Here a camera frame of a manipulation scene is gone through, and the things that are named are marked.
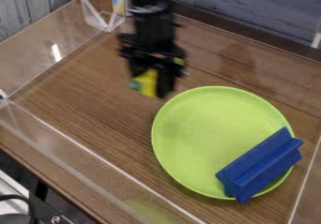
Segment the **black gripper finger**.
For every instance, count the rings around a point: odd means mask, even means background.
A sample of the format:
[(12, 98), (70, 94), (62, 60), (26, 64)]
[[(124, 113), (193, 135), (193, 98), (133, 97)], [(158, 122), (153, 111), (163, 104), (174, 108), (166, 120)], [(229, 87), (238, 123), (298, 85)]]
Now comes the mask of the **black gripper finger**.
[(165, 98), (174, 90), (177, 79), (183, 76), (183, 67), (175, 64), (157, 67), (157, 96)]
[(135, 78), (145, 74), (151, 68), (151, 60), (149, 57), (131, 57), (130, 62), (130, 75)]

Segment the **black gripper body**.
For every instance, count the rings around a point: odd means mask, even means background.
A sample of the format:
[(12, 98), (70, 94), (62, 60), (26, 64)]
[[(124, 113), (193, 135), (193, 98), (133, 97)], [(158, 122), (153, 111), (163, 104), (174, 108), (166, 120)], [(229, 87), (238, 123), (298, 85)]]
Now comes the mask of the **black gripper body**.
[(118, 35), (120, 41), (120, 56), (186, 59), (186, 52), (175, 44), (175, 27), (170, 4), (133, 7), (133, 32)]

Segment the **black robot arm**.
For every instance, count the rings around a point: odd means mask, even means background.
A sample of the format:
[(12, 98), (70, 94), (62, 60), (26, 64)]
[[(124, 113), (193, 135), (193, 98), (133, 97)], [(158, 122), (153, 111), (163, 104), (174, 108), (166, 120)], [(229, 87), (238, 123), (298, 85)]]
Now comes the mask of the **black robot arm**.
[(130, 0), (133, 33), (119, 33), (119, 54), (128, 60), (130, 88), (165, 98), (183, 76), (186, 52), (175, 44), (170, 0)]

